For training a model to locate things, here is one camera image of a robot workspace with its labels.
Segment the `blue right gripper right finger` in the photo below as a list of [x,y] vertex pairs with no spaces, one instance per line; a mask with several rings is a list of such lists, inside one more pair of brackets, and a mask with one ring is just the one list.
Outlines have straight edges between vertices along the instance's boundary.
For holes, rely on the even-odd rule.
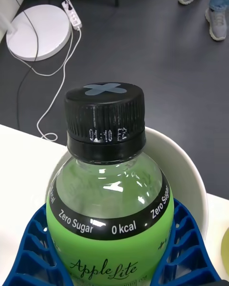
[[150,285],[204,286],[221,280],[190,211],[177,199],[174,206],[174,221],[167,248]]

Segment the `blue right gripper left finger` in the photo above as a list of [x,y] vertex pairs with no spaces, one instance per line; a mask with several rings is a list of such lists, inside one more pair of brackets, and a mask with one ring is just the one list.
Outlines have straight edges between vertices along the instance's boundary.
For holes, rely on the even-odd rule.
[[72,286],[73,282],[53,245],[46,220],[46,205],[26,226],[4,286]]

